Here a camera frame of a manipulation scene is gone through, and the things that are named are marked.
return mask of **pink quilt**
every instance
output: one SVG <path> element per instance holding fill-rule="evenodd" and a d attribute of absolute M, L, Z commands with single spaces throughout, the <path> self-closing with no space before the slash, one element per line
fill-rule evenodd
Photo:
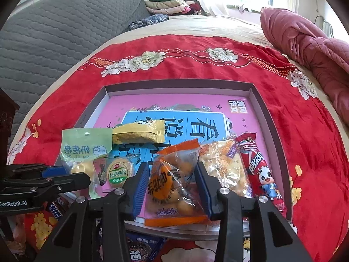
<path fill-rule="evenodd" d="M 272 45 L 313 72 L 349 126 L 349 44 L 285 9 L 264 9 L 261 26 Z"/>

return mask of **red snack wrapper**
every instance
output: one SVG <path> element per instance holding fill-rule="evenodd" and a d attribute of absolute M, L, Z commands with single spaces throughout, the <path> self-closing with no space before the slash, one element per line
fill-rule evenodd
<path fill-rule="evenodd" d="M 267 195 L 285 217 L 287 212 L 285 202 L 276 186 L 272 172 L 256 145 L 256 133 L 244 133 L 236 138 L 236 142 L 254 196 Z"/>

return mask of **red blanket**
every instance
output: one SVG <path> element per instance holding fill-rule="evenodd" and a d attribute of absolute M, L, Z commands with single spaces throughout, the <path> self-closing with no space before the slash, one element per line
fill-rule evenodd
<path fill-rule="evenodd" d="M 348 230 L 348 160 L 336 124 L 310 81 L 269 48 L 221 37 L 175 35 L 110 45 L 34 113 L 9 162 L 54 164 L 62 130 L 74 126 L 104 85 L 171 78 L 255 84 L 285 151 L 298 235 L 315 261 L 328 261 Z"/>
<path fill-rule="evenodd" d="M 311 21 L 285 9 L 264 9 L 261 26 L 272 45 L 313 72 L 349 125 L 349 44 L 328 38 Z"/>

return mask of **dark wooden furniture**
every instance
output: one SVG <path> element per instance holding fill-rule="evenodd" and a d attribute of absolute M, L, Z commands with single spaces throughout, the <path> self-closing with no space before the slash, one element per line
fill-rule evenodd
<path fill-rule="evenodd" d="M 20 107 L 0 89 L 0 178 L 3 178 L 7 158 L 7 142 L 16 110 Z"/>

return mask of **green snack bag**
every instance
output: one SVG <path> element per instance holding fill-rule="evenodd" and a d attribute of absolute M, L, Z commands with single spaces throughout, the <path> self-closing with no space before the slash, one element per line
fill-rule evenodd
<path fill-rule="evenodd" d="M 73 128 L 62 131 L 61 160 L 68 173 L 84 172 L 91 180 L 89 195 L 99 198 L 100 187 L 93 161 L 112 149 L 112 129 Z"/>
<path fill-rule="evenodd" d="M 112 148 L 111 128 L 73 128 L 62 131 L 61 160 L 82 162 L 108 154 Z"/>

